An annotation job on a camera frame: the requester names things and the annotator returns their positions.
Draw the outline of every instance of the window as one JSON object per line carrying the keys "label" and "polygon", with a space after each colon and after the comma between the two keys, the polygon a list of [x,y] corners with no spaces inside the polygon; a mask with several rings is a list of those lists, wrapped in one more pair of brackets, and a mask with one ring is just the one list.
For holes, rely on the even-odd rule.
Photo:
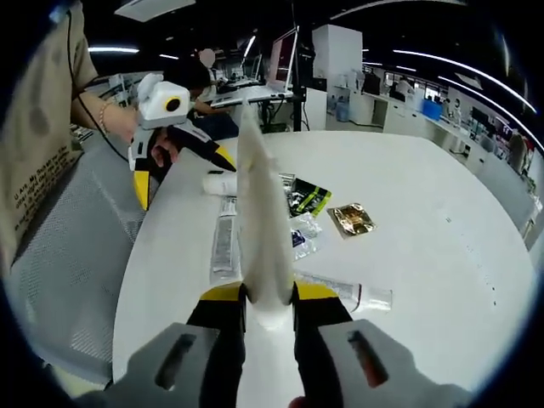
{"label": "window", "polygon": [[435,96],[439,96],[439,90],[435,87],[428,86],[425,88],[425,99],[428,97],[431,97],[431,99],[434,99]]}
{"label": "window", "polygon": [[393,85],[393,74],[391,72],[385,73],[385,84],[390,87]]}

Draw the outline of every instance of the bracelet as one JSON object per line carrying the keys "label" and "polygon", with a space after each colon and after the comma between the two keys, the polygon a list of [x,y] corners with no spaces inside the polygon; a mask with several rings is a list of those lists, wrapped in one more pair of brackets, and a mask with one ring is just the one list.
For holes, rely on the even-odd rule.
{"label": "bracelet", "polygon": [[104,132],[107,132],[108,129],[105,128],[105,124],[104,124],[104,113],[105,113],[105,110],[108,106],[110,106],[111,104],[113,103],[113,101],[106,101],[104,102],[104,104],[102,105],[102,108],[100,108],[100,115],[99,115],[99,125],[100,127],[102,128],[102,130]]}

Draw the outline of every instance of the beige t-shirt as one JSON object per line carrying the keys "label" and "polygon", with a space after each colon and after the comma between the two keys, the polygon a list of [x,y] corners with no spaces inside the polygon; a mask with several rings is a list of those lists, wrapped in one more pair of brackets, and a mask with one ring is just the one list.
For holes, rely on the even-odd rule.
{"label": "beige t-shirt", "polygon": [[72,87],[68,16],[38,47],[14,90],[0,134],[0,256],[9,270],[32,217],[62,174],[82,154],[70,132],[72,95],[96,76],[83,34],[81,3],[72,8]]}

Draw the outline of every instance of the white tube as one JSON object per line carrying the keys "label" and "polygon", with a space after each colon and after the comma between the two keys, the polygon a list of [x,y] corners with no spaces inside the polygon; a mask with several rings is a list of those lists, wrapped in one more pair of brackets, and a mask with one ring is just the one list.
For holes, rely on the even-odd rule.
{"label": "white tube", "polygon": [[202,180],[202,187],[212,196],[236,196],[236,173],[209,173]]}
{"label": "white tube", "polygon": [[296,278],[300,281],[327,286],[338,295],[349,313],[368,309],[389,311],[393,305],[393,293],[387,289],[363,286],[360,283],[348,283],[300,271],[297,272]]}

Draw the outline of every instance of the round white table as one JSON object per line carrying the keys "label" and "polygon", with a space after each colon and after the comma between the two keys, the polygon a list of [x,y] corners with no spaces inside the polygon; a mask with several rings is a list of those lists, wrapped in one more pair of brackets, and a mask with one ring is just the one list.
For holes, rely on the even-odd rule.
{"label": "round white table", "polygon": [[[323,211],[322,249],[295,269],[393,290],[390,312],[353,314],[403,343],[437,383],[475,390],[524,323],[536,275],[493,195],[426,139],[382,133],[266,135],[280,170],[332,192],[328,207],[360,203],[377,224],[343,239]],[[236,139],[223,145],[233,155]],[[113,377],[173,322],[185,323],[209,285],[221,199],[201,181],[214,166],[183,150],[158,190],[128,261],[117,305]],[[303,394],[291,322],[265,331],[247,311],[238,406],[278,408]]]}

